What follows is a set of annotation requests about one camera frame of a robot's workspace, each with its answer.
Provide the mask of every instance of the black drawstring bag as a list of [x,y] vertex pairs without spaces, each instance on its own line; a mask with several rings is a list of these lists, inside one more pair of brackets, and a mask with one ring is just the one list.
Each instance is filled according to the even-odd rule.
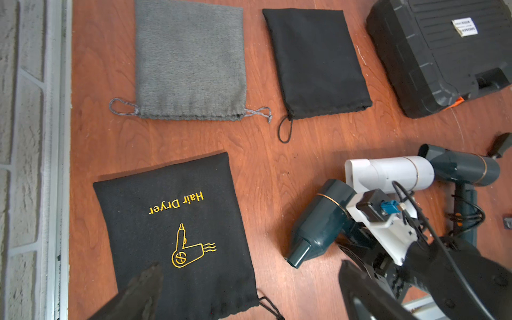
[[160,262],[156,319],[219,319],[261,304],[227,153],[96,182],[94,190],[118,288]]
[[293,120],[372,105],[343,11],[263,9],[272,37],[290,136]]

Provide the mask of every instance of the tool case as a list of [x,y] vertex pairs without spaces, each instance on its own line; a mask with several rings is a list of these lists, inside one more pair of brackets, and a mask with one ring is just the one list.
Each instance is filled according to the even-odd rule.
[[[470,20],[477,34],[462,36],[458,19]],[[512,82],[512,17],[502,0],[379,0],[367,30],[410,118]]]

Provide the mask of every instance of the gray plush fabric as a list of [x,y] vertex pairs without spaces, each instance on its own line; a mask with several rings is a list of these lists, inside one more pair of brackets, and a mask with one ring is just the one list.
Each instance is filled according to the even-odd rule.
[[242,8],[135,0],[141,118],[240,120],[245,115]]

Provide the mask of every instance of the brick wall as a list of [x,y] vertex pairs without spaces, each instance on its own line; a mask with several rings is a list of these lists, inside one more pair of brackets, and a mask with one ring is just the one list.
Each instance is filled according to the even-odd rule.
[[44,0],[0,0],[0,318],[37,316]]

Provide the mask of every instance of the wood grain surface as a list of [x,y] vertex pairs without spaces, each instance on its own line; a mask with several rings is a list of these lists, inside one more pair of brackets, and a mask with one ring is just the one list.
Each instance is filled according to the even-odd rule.
[[[210,0],[244,8],[247,107],[272,108],[274,121],[160,121],[121,117],[109,100],[135,101],[133,0],[75,0],[71,139],[69,319],[92,315],[117,292],[109,237],[93,182],[191,157],[228,151],[234,185],[260,294],[286,319],[346,319],[337,275],[346,256],[336,247],[299,270],[283,255],[294,221],[329,178],[344,180],[344,162],[417,154],[423,143],[486,154],[497,134],[512,131],[512,92],[506,88],[436,115],[409,119],[397,103],[365,30],[375,0]],[[344,10],[373,106],[366,111],[296,121],[292,140],[281,144],[285,116],[263,8]],[[512,152],[499,160],[502,173],[478,188],[487,221],[479,228],[485,257],[512,267]],[[446,231],[454,186],[435,182],[417,199],[436,230]],[[261,307],[230,319],[272,319]]]

